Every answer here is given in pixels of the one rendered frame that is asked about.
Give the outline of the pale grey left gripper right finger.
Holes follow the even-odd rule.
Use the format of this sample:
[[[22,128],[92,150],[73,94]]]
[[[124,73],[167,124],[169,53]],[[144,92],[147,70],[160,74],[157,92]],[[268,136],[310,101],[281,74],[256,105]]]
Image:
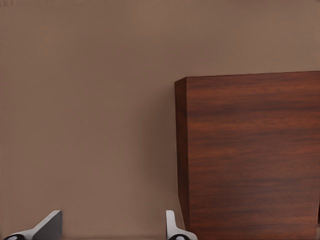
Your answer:
[[[165,221],[166,240],[198,240],[198,237],[194,233],[177,227],[173,210],[165,211]]]

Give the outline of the dark reddish wooden box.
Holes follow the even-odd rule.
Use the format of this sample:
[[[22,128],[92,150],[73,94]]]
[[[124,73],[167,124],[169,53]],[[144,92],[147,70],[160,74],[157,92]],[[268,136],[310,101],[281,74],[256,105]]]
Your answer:
[[[198,240],[320,240],[320,70],[175,82],[178,199]]]

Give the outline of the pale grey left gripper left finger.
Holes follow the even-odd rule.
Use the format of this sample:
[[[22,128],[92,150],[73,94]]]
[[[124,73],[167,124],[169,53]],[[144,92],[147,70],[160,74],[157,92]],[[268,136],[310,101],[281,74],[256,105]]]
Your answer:
[[[54,210],[35,227],[6,236],[3,240],[60,240],[63,212]]]

